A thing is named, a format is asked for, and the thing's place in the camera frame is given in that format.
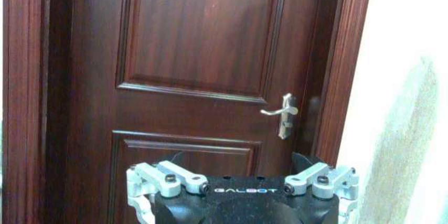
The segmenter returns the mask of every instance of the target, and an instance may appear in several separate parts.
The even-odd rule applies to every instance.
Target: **wall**
[[[448,0],[370,2],[343,164],[362,175],[352,223],[448,223]]]

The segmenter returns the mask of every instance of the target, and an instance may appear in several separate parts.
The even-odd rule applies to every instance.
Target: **bolt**
[[[286,188],[284,188],[286,194],[287,194],[287,195],[292,195],[292,194],[295,193],[294,190],[295,190],[295,189],[294,189],[292,185],[286,184]]]
[[[208,183],[204,182],[204,183],[202,184],[202,187],[199,188],[200,193],[202,193],[202,194],[207,194],[210,188],[211,188],[211,187],[208,186]]]
[[[166,175],[166,182],[167,183],[175,183],[176,182],[176,175],[175,174],[167,174]]]
[[[323,184],[323,185],[328,185],[330,180],[327,176],[319,176],[318,177],[318,183]]]

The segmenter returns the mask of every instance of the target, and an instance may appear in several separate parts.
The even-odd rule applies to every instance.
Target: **silver door handle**
[[[292,134],[292,120],[294,115],[299,114],[299,109],[296,108],[296,98],[292,94],[286,94],[283,96],[283,108],[275,111],[260,110],[264,115],[282,115],[280,116],[280,126],[279,126],[279,137],[286,139]]]
[[[280,115],[282,113],[290,113],[291,115],[298,115],[299,109],[296,107],[287,106],[280,110],[275,110],[275,111],[260,110],[260,112],[264,115]]]

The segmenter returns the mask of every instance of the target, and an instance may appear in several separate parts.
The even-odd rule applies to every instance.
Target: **door molding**
[[[314,154],[336,165],[370,0],[343,0],[327,65]]]
[[[340,0],[332,20],[312,147],[312,154],[331,164],[338,159],[367,3]],[[56,206],[64,191],[70,74],[60,66],[70,61],[71,12],[71,0],[4,0],[4,223],[62,220]],[[60,164],[55,170],[47,169],[51,162]]]
[[[39,223],[46,161],[44,0],[4,0],[3,223]]]

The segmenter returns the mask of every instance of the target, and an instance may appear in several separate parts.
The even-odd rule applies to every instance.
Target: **door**
[[[290,172],[318,0],[74,0],[66,222],[136,223],[126,169]]]

